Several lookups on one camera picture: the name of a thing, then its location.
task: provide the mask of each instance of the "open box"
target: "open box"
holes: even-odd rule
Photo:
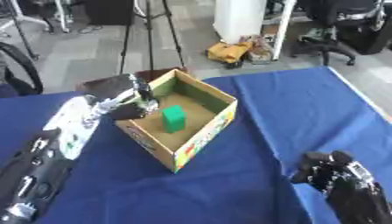
[[[173,172],[179,171],[235,118],[237,100],[179,70],[150,82],[160,100],[159,111],[140,120],[116,124]],[[185,111],[185,129],[169,134],[162,109],[179,105]]]

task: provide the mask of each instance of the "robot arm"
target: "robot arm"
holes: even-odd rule
[[[307,183],[323,193],[342,224],[392,223],[391,207],[382,187],[345,152],[304,154],[291,182]]]
[[[77,96],[67,101],[41,133],[0,170],[0,223],[31,223],[60,193],[102,116],[125,107],[123,118],[143,118],[158,109],[147,83],[129,76],[127,88],[113,98]],[[140,92],[142,102],[127,103]]]

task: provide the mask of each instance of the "black strap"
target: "black strap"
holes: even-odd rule
[[[0,42],[0,50],[15,60],[26,71],[33,83],[33,87],[31,87],[26,82],[17,79],[7,67],[5,70],[5,79],[10,83],[10,85],[12,85],[20,95],[42,94],[44,87],[41,79],[39,78],[39,73],[34,64],[32,64],[32,61],[14,45]]]

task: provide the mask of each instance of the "green block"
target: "green block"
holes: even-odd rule
[[[162,119],[167,133],[174,133],[186,127],[186,114],[178,105],[164,109]]]

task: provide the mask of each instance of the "blue cloth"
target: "blue cloth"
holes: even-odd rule
[[[38,223],[337,223],[319,193],[287,179],[315,150],[352,152],[390,198],[391,128],[327,68],[207,82],[239,99],[238,115],[183,170],[104,119]],[[73,95],[0,100],[0,164]]]
[[[0,98],[18,96],[18,92],[8,84],[0,84]]]

